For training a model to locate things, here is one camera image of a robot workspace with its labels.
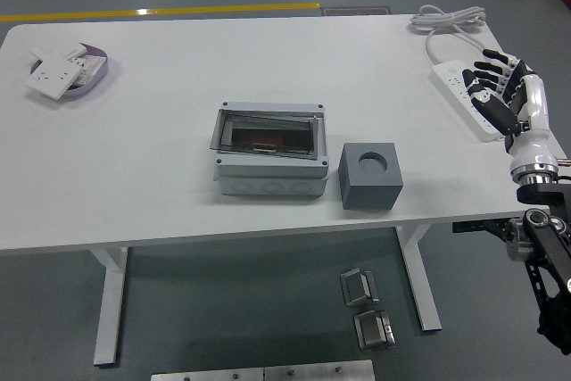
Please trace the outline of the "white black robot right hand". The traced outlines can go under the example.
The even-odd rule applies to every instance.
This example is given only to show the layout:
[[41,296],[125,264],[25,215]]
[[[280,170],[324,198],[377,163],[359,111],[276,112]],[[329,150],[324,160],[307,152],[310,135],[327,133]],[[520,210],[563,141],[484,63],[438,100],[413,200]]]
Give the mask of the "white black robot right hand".
[[504,136],[510,176],[521,185],[550,183],[559,172],[548,147],[550,123],[542,79],[512,54],[483,50],[484,60],[464,69],[472,105]]

